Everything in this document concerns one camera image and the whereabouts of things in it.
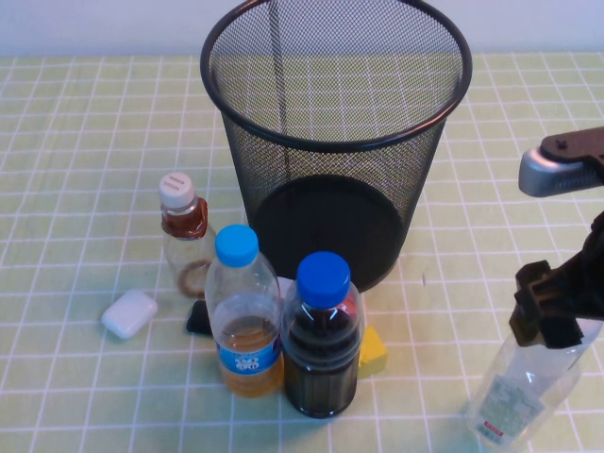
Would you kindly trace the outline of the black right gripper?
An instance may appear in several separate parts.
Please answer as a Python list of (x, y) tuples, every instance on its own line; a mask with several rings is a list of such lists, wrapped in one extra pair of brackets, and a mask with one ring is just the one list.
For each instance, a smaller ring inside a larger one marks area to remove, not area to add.
[(603, 222), (593, 221), (581, 250), (555, 270), (559, 294), (547, 303), (543, 317), (530, 285), (551, 271), (546, 260), (523, 265), (515, 274), (515, 306), (509, 321), (518, 345), (566, 349), (581, 344), (576, 318), (603, 320)]

